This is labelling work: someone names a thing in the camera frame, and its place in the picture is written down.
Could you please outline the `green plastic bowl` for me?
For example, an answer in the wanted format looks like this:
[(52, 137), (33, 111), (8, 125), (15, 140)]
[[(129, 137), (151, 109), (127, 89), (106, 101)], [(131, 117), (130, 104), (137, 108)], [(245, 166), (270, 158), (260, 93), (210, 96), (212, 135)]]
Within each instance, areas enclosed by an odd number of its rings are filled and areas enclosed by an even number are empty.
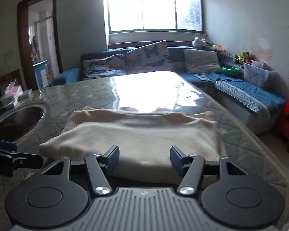
[(232, 66), (224, 66), (222, 68), (223, 73), (229, 77), (238, 77), (240, 75), (240, 70)]

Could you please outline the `white plush toy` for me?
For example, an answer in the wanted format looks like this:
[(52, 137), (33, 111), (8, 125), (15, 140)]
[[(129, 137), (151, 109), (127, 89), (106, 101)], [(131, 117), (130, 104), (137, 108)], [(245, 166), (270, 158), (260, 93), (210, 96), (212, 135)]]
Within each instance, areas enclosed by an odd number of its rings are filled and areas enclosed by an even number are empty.
[(192, 41), (192, 46), (194, 48), (209, 49), (211, 44), (206, 39), (200, 39), (198, 37), (194, 37)]

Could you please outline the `black round induction cooktop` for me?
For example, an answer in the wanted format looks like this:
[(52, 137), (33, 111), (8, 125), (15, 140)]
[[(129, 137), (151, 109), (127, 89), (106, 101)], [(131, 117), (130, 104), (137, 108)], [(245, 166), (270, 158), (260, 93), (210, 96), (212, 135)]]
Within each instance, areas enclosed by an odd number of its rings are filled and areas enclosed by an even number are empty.
[(43, 106), (16, 110), (0, 120), (0, 140), (15, 142), (33, 130), (45, 115)]

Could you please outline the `blue white toy box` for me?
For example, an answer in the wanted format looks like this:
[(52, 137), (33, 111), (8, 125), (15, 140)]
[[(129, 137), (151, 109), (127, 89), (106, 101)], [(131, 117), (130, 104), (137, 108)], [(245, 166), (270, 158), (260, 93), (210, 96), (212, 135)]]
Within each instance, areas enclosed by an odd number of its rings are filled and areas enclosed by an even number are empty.
[(48, 61), (44, 60), (42, 62), (33, 65), (35, 79), (39, 90), (46, 88), (50, 84), (49, 74), (48, 74)]

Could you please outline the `clear plastic storage box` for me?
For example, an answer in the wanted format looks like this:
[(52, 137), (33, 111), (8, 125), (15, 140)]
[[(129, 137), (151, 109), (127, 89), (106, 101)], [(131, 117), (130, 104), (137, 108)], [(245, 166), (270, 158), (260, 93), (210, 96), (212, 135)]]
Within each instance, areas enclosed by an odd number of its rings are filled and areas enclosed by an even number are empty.
[(256, 62), (256, 65), (244, 63), (244, 80), (263, 89), (270, 90), (275, 80), (276, 72), (267, 64)]

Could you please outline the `green and orange plush toys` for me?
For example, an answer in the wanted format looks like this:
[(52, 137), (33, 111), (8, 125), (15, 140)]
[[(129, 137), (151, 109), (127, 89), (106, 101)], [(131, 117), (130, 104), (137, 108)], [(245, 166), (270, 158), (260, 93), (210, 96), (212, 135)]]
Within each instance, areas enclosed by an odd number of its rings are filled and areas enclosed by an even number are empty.
[(239, 55), (237, 54), (234, 55), (233, 62), (235, 64), (243, 64), (243, 63), (251, 64), (254, 58), (255, 56), (251, 52), (242, 52)]

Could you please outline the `blue corner sofa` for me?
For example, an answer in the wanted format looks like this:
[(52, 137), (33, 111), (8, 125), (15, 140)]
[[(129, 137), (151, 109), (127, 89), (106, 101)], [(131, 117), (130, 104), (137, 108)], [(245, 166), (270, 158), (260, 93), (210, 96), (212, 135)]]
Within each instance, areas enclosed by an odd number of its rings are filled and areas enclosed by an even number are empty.
[[(262, 134), (274, 127), (286, 105), (286, 99), (283, 96), (272, 90), (263, 90), (240, 77), (228, 77), (222, 72), (190, 74), (186, 70), (183, 49), (195, 48), (183, 46), (169, 46), (167, 48), (172, 61), (173, 73), (178, 74), (184, 80), (217, 100), (254, 134)], [(63, 72), (49, 85), (53, 87), (82, 81), (82, 62), (88, 59), (103, 59), (115, 54), (122, 54), (125, 57), (125, 65), (127, 67), (126, 53), (134, 49), (136, 48), (110, 49), (84, 54), (80, 57), (79, 66)], [(218, 54), (221, 66), (222, 55), (217, 51), (214, 52)]]

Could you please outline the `pink tissue box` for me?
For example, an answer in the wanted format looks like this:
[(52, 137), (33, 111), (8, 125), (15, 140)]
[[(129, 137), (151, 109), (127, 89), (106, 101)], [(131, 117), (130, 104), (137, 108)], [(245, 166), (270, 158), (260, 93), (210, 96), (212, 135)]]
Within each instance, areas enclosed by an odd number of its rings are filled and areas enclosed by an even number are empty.
[(18, 97), (22, 94), (22, 86), (16, 85), (16, 80), (9, 83), (4, 90), (4, 95), (0, 98), (1, 104), (4, 108), (9, 109), (15, 107), (18, 103)]

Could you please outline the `butterfly pillow standing upright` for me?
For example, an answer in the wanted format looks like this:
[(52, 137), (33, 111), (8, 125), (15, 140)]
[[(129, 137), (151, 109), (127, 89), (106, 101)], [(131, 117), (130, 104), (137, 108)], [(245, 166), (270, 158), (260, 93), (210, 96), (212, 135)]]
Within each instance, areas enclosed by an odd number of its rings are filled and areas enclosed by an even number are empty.
[(166, 41), (148, 44), (126, 53), (128, 74), (173, 71)]

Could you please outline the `dark wooden door frame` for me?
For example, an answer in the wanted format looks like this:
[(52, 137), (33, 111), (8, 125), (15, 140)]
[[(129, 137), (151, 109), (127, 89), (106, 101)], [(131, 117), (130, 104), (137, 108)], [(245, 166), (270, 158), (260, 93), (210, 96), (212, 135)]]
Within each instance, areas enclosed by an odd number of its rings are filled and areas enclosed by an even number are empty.
[(23, 0), (17, 7), (18, 46), (26, 87), (38, 90), (33, 65), (48, 61), (52, 82), (63, 71), (58, 26), (57, 0)]

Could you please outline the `grey plain cushion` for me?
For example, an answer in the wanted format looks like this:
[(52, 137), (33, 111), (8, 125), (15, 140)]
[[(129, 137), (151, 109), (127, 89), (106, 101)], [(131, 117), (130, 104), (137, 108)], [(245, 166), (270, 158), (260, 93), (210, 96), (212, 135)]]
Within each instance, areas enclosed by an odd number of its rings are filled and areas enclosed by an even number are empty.
[(221, 73), (218, 54), (214, 51), (183, 49), (186, 70), (190, 74)]

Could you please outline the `window with frame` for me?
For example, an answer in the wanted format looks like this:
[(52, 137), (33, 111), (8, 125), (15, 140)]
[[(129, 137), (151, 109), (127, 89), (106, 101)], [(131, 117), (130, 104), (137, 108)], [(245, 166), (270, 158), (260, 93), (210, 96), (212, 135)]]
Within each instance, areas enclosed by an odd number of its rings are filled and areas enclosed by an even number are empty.
[(108, 0), (108, 19), (111, 32), (201, 32), (202, 0)]

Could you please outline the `butterfly pillow lying flat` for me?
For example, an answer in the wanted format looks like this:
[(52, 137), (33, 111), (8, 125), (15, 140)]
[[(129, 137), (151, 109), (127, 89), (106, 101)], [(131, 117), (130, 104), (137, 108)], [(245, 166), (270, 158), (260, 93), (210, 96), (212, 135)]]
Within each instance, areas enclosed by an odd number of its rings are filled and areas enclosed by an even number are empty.
[(115, 54), (103, 59), (88, 59), (82, 62), (83, 80), (121, 76), (125, 74), (125, 57), (122, 54)]

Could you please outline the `cream knitted garment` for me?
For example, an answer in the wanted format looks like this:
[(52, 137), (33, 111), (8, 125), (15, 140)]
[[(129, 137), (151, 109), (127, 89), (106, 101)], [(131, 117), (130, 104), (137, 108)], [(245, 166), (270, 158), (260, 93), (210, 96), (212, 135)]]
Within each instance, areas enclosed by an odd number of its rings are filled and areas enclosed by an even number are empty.
[(73, 112), (62, 133), (39, 146), (45, 157), (56, 160), (105, 153), (112, 146), (120, 150), (115, 177), (177, 185), (181, 177), (170, 161), (170, 148), (218, 161), (227, 151), (210, 111), (194, 115), (156, 109), (140, 113), (130, 107), (117, 110), (86, 106)]

